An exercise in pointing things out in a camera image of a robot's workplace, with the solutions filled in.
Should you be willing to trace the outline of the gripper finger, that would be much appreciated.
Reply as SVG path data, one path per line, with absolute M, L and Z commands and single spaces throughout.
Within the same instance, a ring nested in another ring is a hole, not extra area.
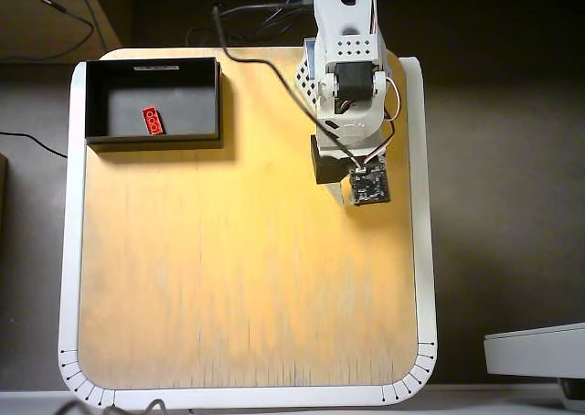
M 342 181 L 328 183 L 328 184 L 325 184 L 324 186 L 337 205 L 351 205 L 352 204 L 351 191 L 344 190 Z

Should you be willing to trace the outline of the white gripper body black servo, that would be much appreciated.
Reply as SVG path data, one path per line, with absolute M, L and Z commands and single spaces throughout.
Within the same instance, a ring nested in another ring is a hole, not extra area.
M 336 159 L 328 155 L 320 155 L 316 136 L 311 136 L 311 154 L 314 166 L 316 183 L 330 184 L 341 182 L 349 177 L 352 186 L 388 184 L 386 164 L 378 157 L 374 157 L 365 164 L 365 171 L 357 171 L 356 165 L 348 158 Z

